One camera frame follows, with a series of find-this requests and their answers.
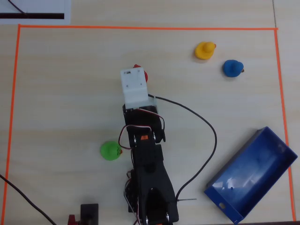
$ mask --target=robotic arm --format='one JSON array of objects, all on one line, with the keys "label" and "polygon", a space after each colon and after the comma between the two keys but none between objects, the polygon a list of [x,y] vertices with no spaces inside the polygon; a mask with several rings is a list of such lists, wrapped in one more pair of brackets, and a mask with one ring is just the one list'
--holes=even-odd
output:
[{"label": "robotic arm", "polygon": [[128,131],[133,170],[125,195],[144,225],[172,225],[179,220],[172,183],[164,167],[165,142],[155,99],[148,97],[144,69],[121,71],[125,97],[123,113]]}]

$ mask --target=green object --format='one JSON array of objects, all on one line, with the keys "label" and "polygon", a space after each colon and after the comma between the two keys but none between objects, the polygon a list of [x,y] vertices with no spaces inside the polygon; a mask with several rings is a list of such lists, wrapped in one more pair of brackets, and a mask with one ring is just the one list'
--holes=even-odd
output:
[{"label": "green object", "polygon": [[106,160],[113,161],[119,158],[122,154],[122,149],[116,142],[105,142],[100,148],[100,153]]}]

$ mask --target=blue container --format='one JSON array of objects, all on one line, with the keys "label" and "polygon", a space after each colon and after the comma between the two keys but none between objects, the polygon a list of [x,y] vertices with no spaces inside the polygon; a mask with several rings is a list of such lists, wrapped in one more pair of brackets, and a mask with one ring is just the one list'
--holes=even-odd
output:
[{"label": "blue container", "polygon": [[207,184],[205,194],[238,224],[297,155],[269,128],[258,130]]}]

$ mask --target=yellow object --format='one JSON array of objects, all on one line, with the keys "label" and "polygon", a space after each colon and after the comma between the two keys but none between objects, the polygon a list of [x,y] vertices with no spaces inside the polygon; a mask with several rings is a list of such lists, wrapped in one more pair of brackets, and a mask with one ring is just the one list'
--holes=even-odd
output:
[{"label": "yellow object", "polygon": [[201,60],[209,60],[213,55],[216,44],[213,42],[201,42],[195,49],[195,56]]}]

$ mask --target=light wood surface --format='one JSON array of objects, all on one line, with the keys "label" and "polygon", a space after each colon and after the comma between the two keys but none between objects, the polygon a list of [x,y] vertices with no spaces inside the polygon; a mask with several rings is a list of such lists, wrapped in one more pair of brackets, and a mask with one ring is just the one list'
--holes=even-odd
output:
[{"label": "light wood surface", "polygon": [[[283,76],[283,86],[285,92],[285,109],[287,128],[289,134],[290,147],[300,156],[300,77],[298,72],[298,54],[300,45],[299,20],[300,15],[297,8],[300,2],[288,0],[285,2],[276,0],[275,2],[276,22],[279,27],[278,41],[281,61],[281,71]],[[294,200],[297,220],[300,219],[300,161],[299,159],[292,165],[292,176],[294,186]]]},{"label": "light wood surface", "polygon": [[[5,175],[16,26],[2,25],[0,26],[0,34],[0,173]],[[0,184],[0,209],[2,209],[3,201],[3,184]]]},{"label": "light wood surface", "polygon": [[[201,40],[217,43],[207,63],[193,57]],[[228,58],[245,65],[246,72],[233,81],[220,70]],[[284,138],[272,31],[23,29],[10,179],[60,224],[81,203],[94,202],[100,224],[131,224],[122,197],[125,172],[132,167],[129,152],[107,162],[99,146],[116,140],[124,125],[119,71],[134,64],[148,72],[151,94],[190,106],[218,133],[215,157],[180,196],[197,201],[179,204],[178,224],[228,223],[203,194],[206,182],[255,129],[270,126]],[[213,134],[176,106],[158,107],[166,120],[165,166],[177,191],[211,153]],[[287,190],[285,173],[245,221],[289,220]],[[20,218],[47,224],[11,188],[7,197],[6,224]]]},{"label": "light wood surface", "polygon": [[274,27],[272,0],[72,0],[72,25]]}]

